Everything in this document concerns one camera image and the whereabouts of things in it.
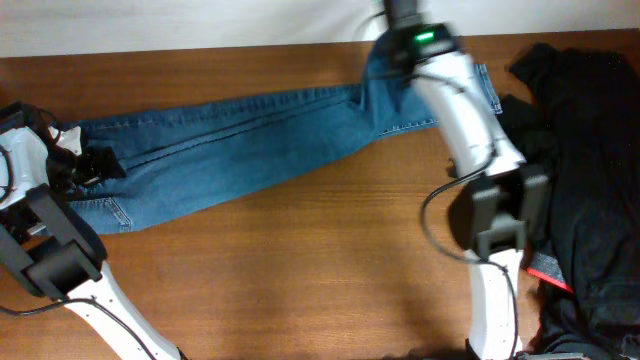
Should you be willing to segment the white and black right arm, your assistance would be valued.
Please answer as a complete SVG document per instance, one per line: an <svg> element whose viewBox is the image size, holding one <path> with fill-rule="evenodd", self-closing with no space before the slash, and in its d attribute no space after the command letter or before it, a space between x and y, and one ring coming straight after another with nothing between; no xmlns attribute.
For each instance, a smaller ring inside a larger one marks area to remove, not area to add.
<svg viewBox="0 0 640 360"><path fill-rule="evenodd" d="M484 97L469 53L444 23L429 24L415 1L383 4L391 39L390 60L429 106L453 157L453 179L426 201L461 189L448 209L454 253L420 226L429 243L469 270L472 359L517 359L523 351L517 308L518 273L526 242L548 188L544 171L526 162Z"/></svg>

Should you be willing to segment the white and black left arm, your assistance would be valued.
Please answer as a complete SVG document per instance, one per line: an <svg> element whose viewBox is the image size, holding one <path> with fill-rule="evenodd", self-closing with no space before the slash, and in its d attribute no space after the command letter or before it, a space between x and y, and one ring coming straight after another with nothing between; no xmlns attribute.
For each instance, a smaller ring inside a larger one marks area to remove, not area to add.
<svg viewBox="0 0 640 360"><path fill-rule="evenodd" d="M116 282L94 229L68 204L83 188L125 173L109 147L88 145L79 127L15 102L1 110L1 264L31 295L50 304L3 308L27 317L66 308L122 359L182 359Z"/></svg>

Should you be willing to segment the blue denim jeans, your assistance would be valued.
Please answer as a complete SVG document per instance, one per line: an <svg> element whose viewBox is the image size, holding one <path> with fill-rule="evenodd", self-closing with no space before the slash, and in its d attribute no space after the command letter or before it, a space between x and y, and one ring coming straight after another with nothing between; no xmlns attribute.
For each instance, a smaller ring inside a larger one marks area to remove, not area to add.
<svg viewBox="0 0 640 360"><path fill-rule="evenodd" d="M375 141L432 128L418 93L390 75L388 37L354 85L304 88L83 120L124 176L71 208L99 234L140 231L299 177Z"/></svg>

